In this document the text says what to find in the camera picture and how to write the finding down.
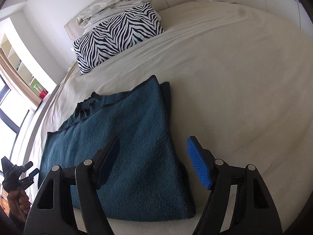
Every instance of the silver screw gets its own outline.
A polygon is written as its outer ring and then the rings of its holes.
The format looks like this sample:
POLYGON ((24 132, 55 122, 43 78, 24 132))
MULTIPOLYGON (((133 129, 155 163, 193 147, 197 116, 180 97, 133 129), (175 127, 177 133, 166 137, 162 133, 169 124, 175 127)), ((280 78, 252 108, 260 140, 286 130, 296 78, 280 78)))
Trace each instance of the silver screw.
POLYGON ((222 159, 216 159, 215 164, 221 166, 224 164, 224 161, 222 159))
POLYGON ((57 170, 59 170, 59 168, 60 168, 60 166, 55 165, 55 166, 53 166, 51 169, 52 169, 52 171, 57 171, 57 170))
POLYGON ((92 164, 92 160, 90 159, 87 159, 84 161, 84 165, 88 166, 88 165, 91 165, 92 164))
POLYGON ((256 167, 253 164, 249 164, 248 169, 253 171, 256 169, 256 167))

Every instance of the pillow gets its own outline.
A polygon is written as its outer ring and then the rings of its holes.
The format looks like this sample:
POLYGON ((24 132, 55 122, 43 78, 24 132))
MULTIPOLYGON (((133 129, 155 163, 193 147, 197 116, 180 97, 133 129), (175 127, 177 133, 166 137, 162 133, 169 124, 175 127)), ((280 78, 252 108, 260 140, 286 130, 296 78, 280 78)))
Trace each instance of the pillow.
POLYGON ((163 32, 149 3, 123 11, 74 42, 79 69, 88 73, 110 57, 163 32))

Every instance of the bed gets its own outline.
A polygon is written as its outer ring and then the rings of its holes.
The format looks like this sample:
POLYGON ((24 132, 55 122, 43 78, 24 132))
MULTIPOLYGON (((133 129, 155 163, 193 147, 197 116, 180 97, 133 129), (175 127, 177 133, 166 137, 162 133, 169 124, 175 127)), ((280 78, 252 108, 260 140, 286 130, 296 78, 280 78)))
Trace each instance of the bed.
MULTIPOLYGON (((197 214, 167 222, 110 219, 115 234, 192 234, 209 192, 186 152, 190 135, 230 165, 255 164, 286 230, 313 189, 313 40, 281 18, 242 5, 194 0, 154 0, 153 5, 165 33, 87 74, 77 65, 68 72, 36 135, 34 167, 40 167, 47 132, 58 130, 78 102, 94 91, 131 90, 154 74, 171 84, 171 133, 190 175, 197 214)), ((65 26, 72 40, 82 34, 75 18, 65 26)), ((37 192, 35 179, 27 192, 31 201, 37 192)), ((223 229, 235 194, 233 188, 223 229)), ((77 210, 76 218, 84 230, 77 210)))

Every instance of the curtain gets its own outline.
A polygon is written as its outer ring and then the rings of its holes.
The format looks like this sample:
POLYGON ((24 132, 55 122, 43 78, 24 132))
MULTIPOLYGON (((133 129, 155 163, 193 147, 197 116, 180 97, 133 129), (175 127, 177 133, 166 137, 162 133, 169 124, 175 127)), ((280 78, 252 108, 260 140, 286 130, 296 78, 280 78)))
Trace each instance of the curtain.
POLYGON ((30 110, 35 111, 38 108, 42 100, 18 75, 2 48, 0 48, 0 75, 11 91, 15 91, 27 101, 30 110))

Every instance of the window frame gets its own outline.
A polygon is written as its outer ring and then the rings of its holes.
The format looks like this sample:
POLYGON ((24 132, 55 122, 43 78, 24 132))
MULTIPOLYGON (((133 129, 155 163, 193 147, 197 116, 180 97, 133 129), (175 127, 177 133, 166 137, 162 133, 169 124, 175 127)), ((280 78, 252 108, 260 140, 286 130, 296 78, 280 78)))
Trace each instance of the window frame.
MULTIPOLYGON (((0 104, 2 103, 2 101, 5 99, 5 97, 7 96, 7 94, 11 91, 11 89, 8 87, 7 83, 4 81, 4 79, 2 78, 2 76, 0 75, 0 79, 3 81, 3 83, 5 84, 5 86, 3 87, 3 89, 0 91, 0 104)), ((22 123, 21 123, 21 126, 23 125, 24 123, 24 120, 26 118, 26 116, 28 115, 29 113, 29 110, 27 111, 22 123)), ((16 133, 16 137, 15 137, 15 140, 14 140, 14 143, 13 143, 13 146, 12 146, 12 149, 11 149, 11 153, 10 153, 10 158, 9 160, 11 160, 12 158, 12 153, 13 153, 13 149, 14 149, 14 146, 15 146, 15 143, 16 143, 16 140, 18 138, 18 134, 19 134, 19 131, 21 129, 21 127, 18 127, 3 111, 2 109, 0 108, 0 119, 13 131, 16 133)))

